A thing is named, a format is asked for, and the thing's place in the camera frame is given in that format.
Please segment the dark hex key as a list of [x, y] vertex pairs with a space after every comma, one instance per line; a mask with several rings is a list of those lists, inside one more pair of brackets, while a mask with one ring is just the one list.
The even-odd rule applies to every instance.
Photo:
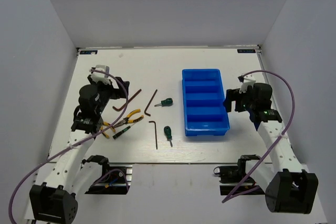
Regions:
[[149, 121], [149, 123], [152, 123], [154, 125], [154, 134], [155, 134], [155, 149], [158, 150], [158, 135], [157, 135], [157, 127], [156, 127], [156, 122], [155, 121]]
[[129, 97], [127, 102], [123, 104], [120, 108], [116, 108], [115, 106], [113, 106], [112, 108], [117, 112], [122, 111], [141, 91], [142, 89], [139, 89], [133, 96]]
[[151, 114], [148, 112], [148, 109], [149, 109], [149, 107], [150, 107], [150, 105], [151, 105], [153, 99], [155, 98], [157, 92], [158, 92], [158, 89], [156, 89], [156, 90], [154, 91], [154, 93], [153, 93], [153, 95], [151, 96], [151, 98], [150, 98], [148, 104], [147, 104], [146, 107], [145, 107], [144, 114], [145, 114], [146, 116], [151, 116]]

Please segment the yellow long nose pliers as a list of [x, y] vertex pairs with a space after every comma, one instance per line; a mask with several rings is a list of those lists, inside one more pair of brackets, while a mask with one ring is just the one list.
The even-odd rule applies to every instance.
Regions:
[[136, 119], [131, 119], [133, 115], [138, 114], [140, 112], [141, 112], [140, 109], [136, 109], [136, 110], [131, 111], [125, 118], [123, 118], [121, 121], [116, 123], [113, 127], [116, 128], [116, 127], [121, 127], [123, 125], [140, 122], [142, 119], [144, 119], [144, 115], [141, 115]]

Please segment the small black green screwdriver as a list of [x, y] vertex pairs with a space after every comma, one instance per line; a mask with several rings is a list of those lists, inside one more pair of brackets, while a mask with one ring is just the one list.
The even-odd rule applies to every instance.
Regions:
[[119, 138], [122, 134], [124, 134], [125, 132], [127, 132], [130, 128], [131, 128], [131, 126], [127, 126], [126, 128], [122, 129], [121, 131], [119, 131], [118, 133], [116, 133], [116, 134], [113, 136], [113, 139], [116, 140], [116, 139]]

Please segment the green stubby screwdriver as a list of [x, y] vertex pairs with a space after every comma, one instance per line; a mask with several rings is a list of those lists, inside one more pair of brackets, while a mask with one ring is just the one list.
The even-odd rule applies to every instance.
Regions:
[[173, 144], [172, 144], [172, 131], [171, 131], [171, 128], [169, 126], [165, 126], [164, 127], [164, 134], [165, 134], [167, 140], [169, 141], [170, 146], [173, 147]]
[[155, 107], [162, 106], [171, 106], [173, 104], [173, 99], [172, 98], [166, 98], [165, 100], [162, 100], [160, 103], [156, 104]]

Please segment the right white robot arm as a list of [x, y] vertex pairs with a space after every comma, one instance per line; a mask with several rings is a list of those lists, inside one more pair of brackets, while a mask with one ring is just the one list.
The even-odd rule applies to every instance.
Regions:
[[263, 163], [260, 156], [243, 155], [237, 169], [229, 175], [236, 181], [251, 179], [265, 193], [271, 212], [309, 214], [318, 188], [318, 178], [307, 172], [295, 157], [289, 141], [282, 133], [282, 118], [271, 107], [272, 87], [265, 83], [242, 85], [228, 89], [223, 103], [230, 112], [248, 112], [251, 122], [262, 138], [273, 168]]

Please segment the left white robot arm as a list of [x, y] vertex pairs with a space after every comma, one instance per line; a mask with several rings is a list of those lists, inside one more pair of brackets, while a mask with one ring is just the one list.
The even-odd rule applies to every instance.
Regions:
[[78, 197], [93, 182], [110, 178], [111, 168], [105, 157], [95, 162], [94, 156], [85, 159], [103, 125], [101, 117], [110, 100], [127, 99], [128, 81], [106, 74], [88, 75], [89, 84], [79, 90], [78, 106], [74, 110], [73, 123], [67, 147], [59, 155], [50, 174], [40, 185], [33, 185], [29, 198], [34, 218], [51, 223], [72, 223], [78, 211]]

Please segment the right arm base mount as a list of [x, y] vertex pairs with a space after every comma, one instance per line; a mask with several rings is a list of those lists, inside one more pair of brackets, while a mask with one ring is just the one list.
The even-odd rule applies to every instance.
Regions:
[[[238, 182], [246, 175], [245, 165], [247, 161], [259, 160], [260, 156], [254, 155], [242, 155], [236, 165], [217, 166], [214, 168], [213, 173], [219, 177], [219, 190], [221, 196], [226, 196], [236, 186]], [[234, 194], [242, 193], [250, 189], [255, 189], [249, 192], [248, 195], [264, 195], [264, 191], [261, 188], [257, 188], [256, 182], [249, 177], [245, 182], [237, 189]]]

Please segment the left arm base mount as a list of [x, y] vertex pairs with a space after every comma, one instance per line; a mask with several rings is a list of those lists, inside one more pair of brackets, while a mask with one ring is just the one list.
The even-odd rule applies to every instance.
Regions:
[[98, 180], [103, 177], [103, 180], [97, 184], [90, 186], [85, 194], [91, 195], [126, 195], [128, 186], [131, 186], [132, 180], [132, 165], [115, 165], [109, 162], [107, 157], [101, 155], [92, 155], [82, 160], [82, 165], [98, 164]]

